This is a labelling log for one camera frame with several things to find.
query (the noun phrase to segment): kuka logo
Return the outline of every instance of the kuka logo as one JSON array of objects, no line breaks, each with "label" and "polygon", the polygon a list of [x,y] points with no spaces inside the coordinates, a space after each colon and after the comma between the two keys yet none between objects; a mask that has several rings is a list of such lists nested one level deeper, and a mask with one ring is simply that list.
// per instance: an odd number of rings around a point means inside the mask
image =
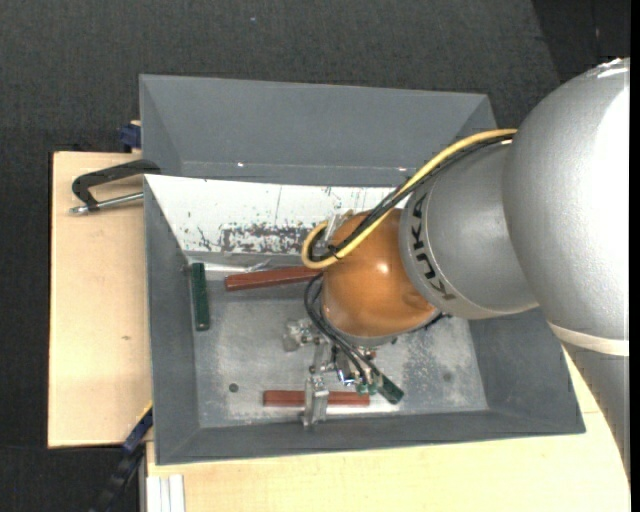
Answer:
[{"label": "kuka logo", "polygon": [[423,268],[426,267],[427,271],[424,273],[424,277],[426,277],[427,281],[431,285],[431,287],[436,290],[444,300],[455,299],[456,296],[453,293],[449,293],[445,284],[442,282],[437,275],[435,270],[433,270],[433,265],[431,261],[429,261],[429,256],[427,255],[427,250],[424,245],[424,241],[422,240],[422,208],[424,206],[424,200],[426,199],[427,194],[424,194],[420,199],[416,201],[416,204],[413,207],[413,217],[418,219],[418,225],[411,226],[411,236],[413,237],[413,250],[415,251],[416,261],[423,265]]}]

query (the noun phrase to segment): yellow cable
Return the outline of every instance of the yellow cable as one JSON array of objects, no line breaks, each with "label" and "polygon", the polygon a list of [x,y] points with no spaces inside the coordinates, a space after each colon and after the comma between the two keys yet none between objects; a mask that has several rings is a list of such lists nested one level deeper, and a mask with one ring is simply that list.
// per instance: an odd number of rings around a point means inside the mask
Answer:
[{"label": "yellow cable", "polygon": [[[486,132],[476,133],[475,135],[471,135],[470,137],[466,137],[458,142],[455,142],[451,146],[445,148],[440,153],[438,153],[435,157],[429,160],[425,165],[423,165],[418,172],[416,172],[411,179],[409,179],[403,186],[396,192],[394,197],[397,197],[399,194],[402,194],[405,190],[411,187],[414,183],[423,179],[427,174],[429,174],[433,169],[438,167],[444,160],[451,157],[458,151],[461,151],[473,144],[477,144],[479,142],[484,142],[487,140],[495,139],[498,137],[504,137],[506,135],[513,135],[516,133],[515,129],[504,129],[504,130],[490,130]],[[351,243],[347,244],[345,247],[340,249],[335,256],[330,256],[322,261],[311,261],[309,259],[309,245],[315,239],[315,237],[327,227],[328,222],[321,222],[318,224],[313,230],[309,233],[304,243],[302,244],[302,263],[304,263],[305,267],[318,270],[322,268],[326,268],[329,265],[333,265],[335,262],[341,260],[345,256],[347,256],[351,251],[353,251],[358,245],[362,243],[362,241],[367,238],[374,229],[376,229],[384,219],[391,213],[392,209],[385,212],[380,216],[377,220],[375,220],[369,227],[367,227],[360,235],[358,235]]]}]

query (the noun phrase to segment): wire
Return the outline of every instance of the wire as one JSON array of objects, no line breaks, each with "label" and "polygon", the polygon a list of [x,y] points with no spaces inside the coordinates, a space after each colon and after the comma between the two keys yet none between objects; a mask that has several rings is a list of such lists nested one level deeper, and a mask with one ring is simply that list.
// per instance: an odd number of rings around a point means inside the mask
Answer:
[{"label": "wire", "polygon": [[409,195],[434,169],[440,164],[470,146],[486,143],[493,139],[510,138],[516,133],[515,129],[490,130],[466,137],[447,147],[429,162],[423,165],[404,185],[397,188],[392,194],[383,199],[378,206],[360,223],[360,225],[338,246],[321,257],[312,255],[312,248],[317,239],[326,229],[328,222],[318,224],[307,236],[302,245],[302,262],[307,268],[314,270],[326,268],[351,253],[362,243],[391,213],[395,204]]},{"label": "wire", "polygon": [[304,307],[305,307],[305,309],[307,311],[307,314],[309,315],[309,318],[313,322],[313,325],[315,325],[316,328],[322,334],[324,334],[327,338],[329,338],[335,344],[339,345],[340,348],[342,348],[342,350],[344,351],[346,356],[351,360],[353,365],[356,367],[356,370],[358,370],[360,375],[364,377],[364,375],[365,375],[364,370],[362,368],[362,365],[356,359],[353,349],[349,346],[349,344],[346,341],[344,341],[342,338],[340,338],[340,335],[338,333],[336,333],[331,328],[331,326],[327,322],[324,321],[322,316],[319,313],[317,313],[316,311],[314,311],[314,309],[313,309],[314,303],[317,301],[318,297],[320,296],[320,290],[322,290],[322,285],[320,285],[318,287],[318,290],[316,291],[316,294],[314,295],[313,299],[309,300],[309,295],[311,293],[311,289],[313,288],[314,284],[320,278],[322,278],[322,274],[318,274],[317,276],[315,276],[311,281],[309,281],[309,284],[305,288],[305,291],[304,291]]}]

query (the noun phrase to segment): wooden table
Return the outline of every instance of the wooden table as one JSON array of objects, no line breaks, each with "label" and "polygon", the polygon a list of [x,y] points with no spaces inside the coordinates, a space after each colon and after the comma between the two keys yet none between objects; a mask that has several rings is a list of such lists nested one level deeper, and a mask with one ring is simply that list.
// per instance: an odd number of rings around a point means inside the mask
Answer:
[{"label": "wooden table", "polygon": [[[49,446],[121,443],[151,398],[138,204],[74,217],[76,176],[139,155],[54,156]],[[113,197],[140,180],[97,189]],[[596,401],[569,361],[587,433],[366,452],[156,466],[198,511],[626,511],[630,491]]]}]

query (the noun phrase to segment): black cable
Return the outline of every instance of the black cable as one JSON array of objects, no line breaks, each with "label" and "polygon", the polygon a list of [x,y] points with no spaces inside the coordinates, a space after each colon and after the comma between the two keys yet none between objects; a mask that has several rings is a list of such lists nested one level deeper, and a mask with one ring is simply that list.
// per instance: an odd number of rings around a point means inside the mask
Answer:
[{"label": "black cable", "polygon": [[318,274],[317,276],[314,276],[313,279],[311,279],[311,281],[309,281],[309,284],[307,284],[307,287],[305,288],[305,291],[304,291],[304,308],[307,311],[307,314],[309,315],[309,318],[313,322],[313,325],[315,325],[316,328],[322,334],[327,336],[331,341],[333,341],[334,343],[338,344],[340,346],[340,348],[342,348],[342,350],[345,352],[346,356],[351,360],[353,365],[356,367],[356,370],[358,370],[360,375],[364,376],[365,373],[364,373],[364,370],[362,368],[362,365],[356,359],[355,355],[353,354],[353,350],[349,346],[349,344],[346,341],[344,341],[343,339],[340,338],[338,333],[336,333],[331,328],[331,326],[324,321],[324,319],[322,318],[322,316],[320,314],[316,313],[313,310],[313,304],[317,301],[318,297],[320,296],[320,291],[322,289],[322,286],[318,287],[318,290],[316,291],[316,294],[313,297],[313,300],[309,301],[309,295],[311,293],[311,289],[313,288],[315,283],[318,282],[318,280],[320,280],[321,278],[322,278],[322,273]]},{"label": "black cable", "polygon": [[109,481],[95,499],[89,512],[112,512],[136,475],[142,463],[144,450],[144,445],[138,445],[131,453],[123,455],[118,467],[109,477]]}]

